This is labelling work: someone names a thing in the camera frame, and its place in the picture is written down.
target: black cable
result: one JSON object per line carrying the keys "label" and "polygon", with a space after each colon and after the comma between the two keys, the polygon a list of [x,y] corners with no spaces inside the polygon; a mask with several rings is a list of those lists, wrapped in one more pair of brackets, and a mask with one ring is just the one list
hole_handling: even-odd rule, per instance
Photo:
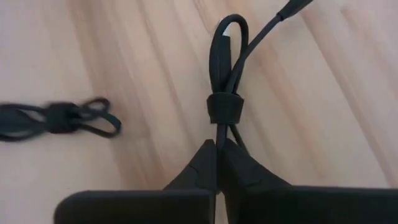
{"label": "black cable", "polygon": [[[312,0],[290,0],[255,36],[250,44],[248,43],[249,27],[242,16],[233,14],[225,17],[218,24],[210,47],[209,73],[213,94],[209,96],[207,104],[211,123],[217,124],[216,145],[219,150],[225,144],[229,127],[236,143],[246,152],[248,151],[236,127],[240,120],[244,102],[237,94],[244,63],[260,41],[279,22],[295,15],[311,2]],[[231,41],[230,37],[224,33],[233,22],[238,23],[241,29],[241,50],[235,65],[231,69]]]}
{"label": "black cable", "polygon": [[[0,141],[16,142],[30,139],[45,132],[72,133],[79,129],[105,138],[120,133],[121,122],[108,113],[109,100],[95,98],[77,106],[73,103],[51,103],[46,108],[22,104],[0,105]],[[112,132],[94,128],[85,123],[103,118],[113,125]]]}

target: wooden surface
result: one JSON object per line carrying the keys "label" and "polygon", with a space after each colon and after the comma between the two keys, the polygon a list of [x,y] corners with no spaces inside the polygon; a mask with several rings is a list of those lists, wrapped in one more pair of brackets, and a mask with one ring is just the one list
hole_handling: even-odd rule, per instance
{"label": "wooden surface", "polygon": [[[105,96],[124,125],[113,140],[0,143],[0,223],[51,223],[81,190],[165,186],[215,137],[205,100],[217,22],[242,14],[253,38],[285,3],[0,0],[0,101]],[[293,184],[398,187],[397,8],[315,0],[266,37],[239,89],[254,158]]]}

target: velcro strap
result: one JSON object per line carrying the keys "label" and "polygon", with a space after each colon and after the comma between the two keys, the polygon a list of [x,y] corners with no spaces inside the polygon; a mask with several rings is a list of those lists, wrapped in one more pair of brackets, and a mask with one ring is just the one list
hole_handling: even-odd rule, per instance
{"label": "velcro strap", "polygon": [[207,98],[207,110],[212,124],[238,124],[244,100],[232,93],[218,92]]}
{"label": "velcro strap", "polygon": [[77,109],[73,103],[52,103],[47,107],[46,129],[52,134],[72,133],[79,128],[79,124],[73,124],[73,119],[80,118],[80,115],[73,112]]}

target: cable end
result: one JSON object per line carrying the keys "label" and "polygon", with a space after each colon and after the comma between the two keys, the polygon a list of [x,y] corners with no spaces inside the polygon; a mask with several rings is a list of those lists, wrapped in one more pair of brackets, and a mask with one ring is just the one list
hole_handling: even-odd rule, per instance
{"label": "cable end", "polygon": [[278,12],[281,20],[284,21],[287,18],[290,18],[296,13],[300,12],[305,6],[309,5],[312,0],[290,0],[283,9]]}

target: cable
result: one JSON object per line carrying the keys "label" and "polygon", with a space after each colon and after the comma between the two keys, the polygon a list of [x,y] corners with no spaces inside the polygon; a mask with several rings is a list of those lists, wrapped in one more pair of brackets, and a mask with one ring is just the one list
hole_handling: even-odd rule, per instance
{"label": "cable", "polygon": [[[73,103],[51,103],[46,108],[22,104],[0,105],[0,141],[16,142],[33,138],[44,132],[53,134],[72,133],[83,129],[104,138],[120,133],[121,122],[108,113],[109,100],[95,98],[77,106]],[[85,124],[103,118],[114,126],[107,132]]]}
{"label": "cable", "polygon": [[[248,151],[236,127],[244,102],[237,94],[244,63],[260,41],[279,22],[295,15],[311,2],[312,0],[290,0],[250,43],[249,27],[242,16],[233,14],[218,24],[210,47],[209,73],[213,94],[207,99],[207,105],[211,123],[217,124],[216,146],[219,150],[225,144],[229,127],[236,143]],[[231,40],[229,32],[226,31],[233,22],[238,23],[241,29],[241,50],[235,65],[231,68]]]}

